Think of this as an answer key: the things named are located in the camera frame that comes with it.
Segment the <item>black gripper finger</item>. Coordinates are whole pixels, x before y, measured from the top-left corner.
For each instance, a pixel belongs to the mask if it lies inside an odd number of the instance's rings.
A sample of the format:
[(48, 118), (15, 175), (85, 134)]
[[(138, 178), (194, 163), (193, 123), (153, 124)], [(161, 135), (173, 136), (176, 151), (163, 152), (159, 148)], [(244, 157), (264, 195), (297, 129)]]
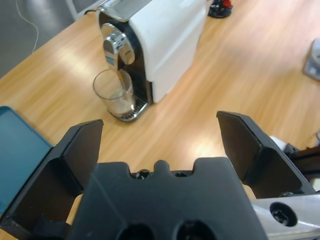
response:
[(317, 148), (279, 147), (249, 116), (218, 111), (225, 153), (256, 198), (316, 194)]
[(64, 240), (67, 218), (97, 164), (104, 122), (72, 126), (52, 147), (0, 218), (0, 228), (19, 240)]

